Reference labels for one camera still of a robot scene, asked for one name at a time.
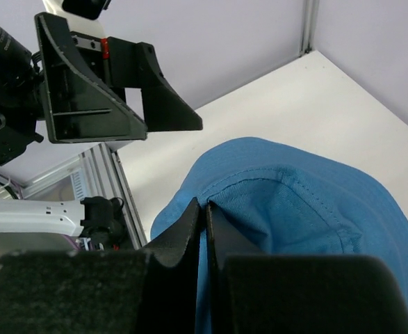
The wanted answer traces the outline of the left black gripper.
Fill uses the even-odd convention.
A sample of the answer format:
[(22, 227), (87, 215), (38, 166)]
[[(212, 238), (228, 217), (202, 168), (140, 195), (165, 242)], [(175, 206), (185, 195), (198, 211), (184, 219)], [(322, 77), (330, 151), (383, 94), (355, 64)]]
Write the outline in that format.
[[(144, 140), (150, 132), (200, 131), (201, 117), (168, 83), (153, 45), (70, 31), (35, 16), (40, 96), (52, 143)], [(138, 88), (144, 120), (113, 90)]]

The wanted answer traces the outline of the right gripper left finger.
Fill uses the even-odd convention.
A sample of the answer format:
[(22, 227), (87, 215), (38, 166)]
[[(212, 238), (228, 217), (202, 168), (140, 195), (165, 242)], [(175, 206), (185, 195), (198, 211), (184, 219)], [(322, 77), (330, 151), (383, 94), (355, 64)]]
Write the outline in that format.
[(200, 207), (139, 250), (0, 257), (0, 333), (193, 333)]

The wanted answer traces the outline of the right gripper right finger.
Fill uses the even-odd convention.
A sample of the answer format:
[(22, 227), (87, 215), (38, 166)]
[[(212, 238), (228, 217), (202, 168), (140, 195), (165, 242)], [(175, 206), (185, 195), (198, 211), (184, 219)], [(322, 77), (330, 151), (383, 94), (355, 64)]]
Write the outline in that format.
[(361, 255), (268, 255), (206, 209), (214, 333), (408, 333), (389, 269)]

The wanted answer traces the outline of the light blue bucket hat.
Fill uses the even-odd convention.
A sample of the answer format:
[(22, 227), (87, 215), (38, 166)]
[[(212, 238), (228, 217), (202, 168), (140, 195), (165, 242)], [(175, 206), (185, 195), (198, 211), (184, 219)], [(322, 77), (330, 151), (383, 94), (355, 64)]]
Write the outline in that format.
[(383, 185), (356, 168), (262, 138), (221, 143), (193, 164), (151, 237), (192, 199), (215, 203), (266, 253), (379, 257), (408, 305), (408, 219)]

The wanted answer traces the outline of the aluminium mounting rail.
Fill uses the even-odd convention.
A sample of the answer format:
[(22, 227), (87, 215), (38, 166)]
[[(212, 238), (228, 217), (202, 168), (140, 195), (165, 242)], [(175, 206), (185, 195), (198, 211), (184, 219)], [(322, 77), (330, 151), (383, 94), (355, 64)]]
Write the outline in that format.
[(147, 244), (133, 196), (116, 151), (100, 143), (64, 161), (24, 184), (25, 199), (41, 200), (41, 195), (70, 180), (74, 198), (102, 196), (119, 198), (129, 238), (134, 249)]

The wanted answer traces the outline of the right aluminium frame post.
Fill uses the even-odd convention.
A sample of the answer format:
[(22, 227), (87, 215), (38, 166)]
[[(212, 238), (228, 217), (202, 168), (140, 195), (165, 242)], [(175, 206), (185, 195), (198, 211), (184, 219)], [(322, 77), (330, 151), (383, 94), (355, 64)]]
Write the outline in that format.
[(313, 51), (319, 5), (319, 0), (304, 0), (299, 57)]

